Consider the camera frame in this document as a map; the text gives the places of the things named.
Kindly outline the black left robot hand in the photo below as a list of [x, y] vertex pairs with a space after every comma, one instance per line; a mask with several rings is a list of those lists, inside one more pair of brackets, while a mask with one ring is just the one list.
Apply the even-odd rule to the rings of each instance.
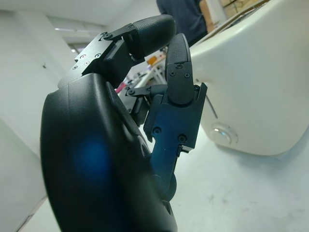
[[98, 34], [42, 110], [42, 173], [60, 230], [177, 231], [175, 166], [195, 148], [206, 93], [172, 16]]

